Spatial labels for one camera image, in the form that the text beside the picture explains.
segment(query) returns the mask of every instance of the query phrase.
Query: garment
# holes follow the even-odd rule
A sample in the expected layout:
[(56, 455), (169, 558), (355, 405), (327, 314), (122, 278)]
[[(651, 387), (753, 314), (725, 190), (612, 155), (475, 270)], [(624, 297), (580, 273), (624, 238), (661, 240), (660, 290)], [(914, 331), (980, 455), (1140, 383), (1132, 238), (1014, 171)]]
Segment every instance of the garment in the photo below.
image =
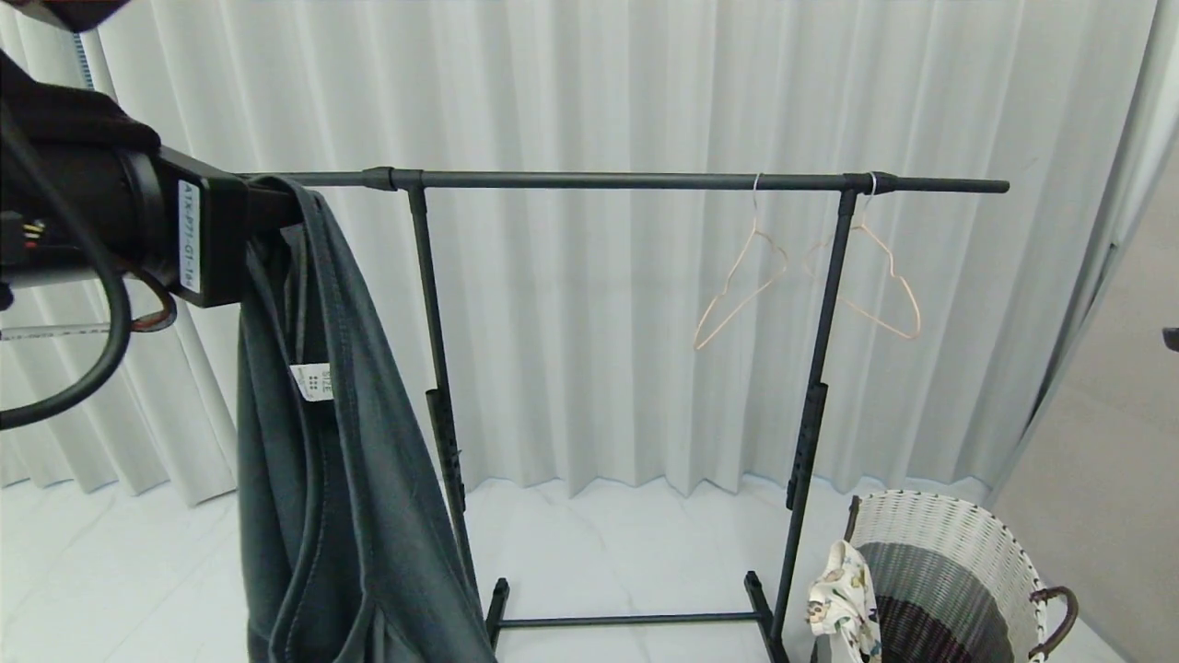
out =
[(859, 551), (847, 541), (831, 545), (823, 576), (810, 590), (806, 622), (816, 636), (830, 637), (834, 662), (881, 663), (872, 577)]
[[(238, 339), (238, 504), (253, 663), (494, 661), (360, 269), (324, 199), (252, 238)], [(291, 367), (330, 366), (307, 400)]]

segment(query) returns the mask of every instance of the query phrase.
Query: white marble floor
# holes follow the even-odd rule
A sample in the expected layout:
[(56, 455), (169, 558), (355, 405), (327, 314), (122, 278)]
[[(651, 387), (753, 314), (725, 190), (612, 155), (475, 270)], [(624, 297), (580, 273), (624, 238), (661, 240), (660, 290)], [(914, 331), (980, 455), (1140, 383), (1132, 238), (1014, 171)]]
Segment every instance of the white marble floor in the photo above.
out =
[[(864, 481), (857, 492), (876, 490)], [(970, 486), (955, 486), (970, 498)], [(508, 617), (747, 610), (755, 570), (773, 600), (789, 513), (783, 491), (746, 479), (687, 499), (664, 481), (598, 481), (573, 499), (551, 483), (522, 490), (488, 481), (469, 495), (483, 605), (512, 583)], [(848, 498), (816, 481), (796, 591), (818, 573), (843, 530)], [(245, 605), (233, 495), (185, 508), (160, 486), (81, 494), (20, 484), (0, 491), (0, 602), (6, 663), (245, 661)], [(806, 661), (810, 636), (795, 600), (786, 643)], [(765, 661), (752, 624), (505, 631), (505, 663), (552, 661)], [(1121, 663), (1084, 625), (1053, 656)]]

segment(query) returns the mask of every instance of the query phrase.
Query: basket handle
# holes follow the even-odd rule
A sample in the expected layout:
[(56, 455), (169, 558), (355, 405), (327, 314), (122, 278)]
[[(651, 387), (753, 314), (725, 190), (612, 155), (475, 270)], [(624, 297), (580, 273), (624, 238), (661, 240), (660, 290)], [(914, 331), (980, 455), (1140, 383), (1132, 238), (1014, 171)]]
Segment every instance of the basket handle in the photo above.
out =
[(1060, 597), (1063, 597), (1065, 599), (1065, 619), (1060, 622), (1055, 632), (1048, 636), (1048, 639), (1046, 639), (1043, 644), (1036, 645), (1036, 648), (1028, 654), (1028, 658), (1035, 658), (1040, 654), (1047, 658), (1049, 654), (1060, 646), (1061, 641), (1065, 639), (1068, 631), (1073, 630), (1073, 624), (1076, 623), (1076, 617), (1081, 613), (1081, 604), (1076, 600), (1076, 595), (1073, 593), (1073, 590), (1068, 587), (1048, 587), (1032, 592), (1030, 600), (1033, 603), (1047, 603), (1049, 599)]

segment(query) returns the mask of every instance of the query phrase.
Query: woven basket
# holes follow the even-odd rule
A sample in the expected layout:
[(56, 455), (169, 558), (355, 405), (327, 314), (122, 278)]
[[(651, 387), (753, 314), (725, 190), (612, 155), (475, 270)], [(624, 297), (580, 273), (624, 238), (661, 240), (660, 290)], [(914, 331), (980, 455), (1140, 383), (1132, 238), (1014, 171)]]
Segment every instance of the woven basket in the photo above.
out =
[[(1042, 663), (1076, 621), (1073, 592), (1045, 589), (1007, 526), (968, 501), (915, 491), (852, 498), (844, 539), (868, 560), (884, 663)], [(1056, 597), (1068, 610), (1048, 635), (1046, 603)]]

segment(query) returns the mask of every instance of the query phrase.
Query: clothes rack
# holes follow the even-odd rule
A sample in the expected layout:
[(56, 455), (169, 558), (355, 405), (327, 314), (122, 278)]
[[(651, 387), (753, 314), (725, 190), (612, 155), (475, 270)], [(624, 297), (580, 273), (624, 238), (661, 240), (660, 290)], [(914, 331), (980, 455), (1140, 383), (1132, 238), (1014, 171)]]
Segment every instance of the clothes rack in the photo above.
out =
[(439, 313), (437, 284), (434, 276), (434, 254), (430, 249), (429, 219), (426, 205), (427, 189), (665, 189), (665, 190), (725, 190), (752, 191), (755, 182), (759, 191), (838, 191), (839, 205), (831, 242), (831, 258), (828, 263), (823, 287), (823, 304), (819, 310), (818, 330), (811, 356), (810, 374), (803, 402), (795, 447), (795, 461), (786, 487), (786, 507), (790, 510), (790, 529), (782, 558), (782, 576), (778, 595), (771, 610), (757, 573), (745, 573), (745, 591), (749, 595), (749, 611), (742, 612), (694, 612), (678, 615), (613, 615), (602, 617), (547, 617), (507, 619), (505, 609), (511, 591), (507, 578), (495, 583), (492, 603), (486, 616), (487, 636), (494, 648), (503, 629), (535, 629), (562, 626), (608, 626), (644, 624), (694, 624), (709, 622), (755, 622), (762, 632), (765, 651), (772, 663), (789, 663), (782, 643), (782, 629), (790, 597), (791, 578), (798, 557), (803, 518), (806, 511), (806, 494), (810, 490), (815, 454), (818, 446), (823, 408), (826, 403), (828, 385), (823, 382), (823, 363), (831, 337), (831, 321), (843, 274), (843, 261), (851, 231), (851, 217), (859, 196), (878, 196), (894, 191), (940, 191), (957, 193), (1003, 193), (1010, 185), (996, 179), (923, 178), (897, 177), (887, 172), (862, 172), (844, 175), (720, 175), (720, 173), (615, 173), (615, 172), (476, 172), (476, 171), (428, 171), (406, 170), (388, 166), (370, 168), (348, 172), (289, 172), (276, 173), (304, 186), (335, 188), (363, 186), (381, 191), (406, 191), (414, 219), (414, 236), (426, 303), (426, 320), (429, 328), (430, 348), (434, 360), (436, 386), (426, 393), (442, 480), (446, 486), (450, 521), (459, 546), (463, 570), (479, 596), (470, 540), (467, 536), (466, 488), (459, 467), (459, 444), (455, 436), (454, 409), (450, 401), (450, 381), (447, 373), (446, 349), (442, 340), (442, 322)]

